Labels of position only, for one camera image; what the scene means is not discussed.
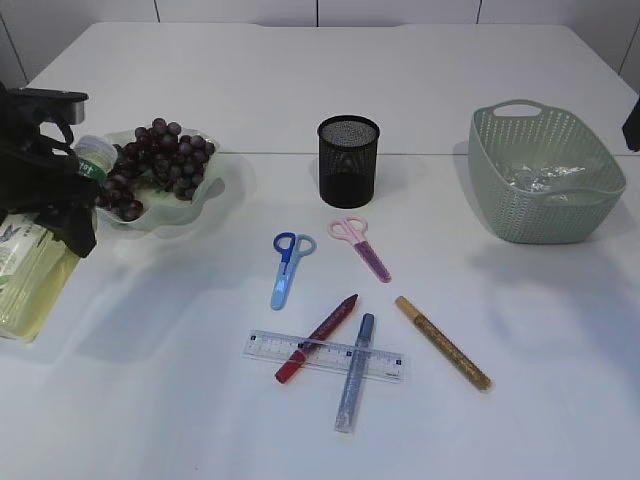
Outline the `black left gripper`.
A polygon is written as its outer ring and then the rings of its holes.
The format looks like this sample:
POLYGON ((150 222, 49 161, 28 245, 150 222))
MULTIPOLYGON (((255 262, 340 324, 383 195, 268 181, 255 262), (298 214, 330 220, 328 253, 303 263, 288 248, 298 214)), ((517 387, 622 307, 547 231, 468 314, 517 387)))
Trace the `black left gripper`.
POLYGON ((100 180, 84 173, 71 130, 84 120, 83 92, 1 88, 1 211, 33 214, 75 255, 96 246, 100 180))

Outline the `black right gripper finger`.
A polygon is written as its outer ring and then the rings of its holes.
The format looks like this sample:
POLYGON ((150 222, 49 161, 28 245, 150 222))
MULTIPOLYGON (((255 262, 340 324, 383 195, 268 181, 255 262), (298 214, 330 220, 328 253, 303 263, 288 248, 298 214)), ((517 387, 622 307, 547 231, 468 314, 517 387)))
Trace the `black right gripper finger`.
POLYGON ((637 100, 622 126, 627 148, 632 152, 640 151, 640 99, 637 100))

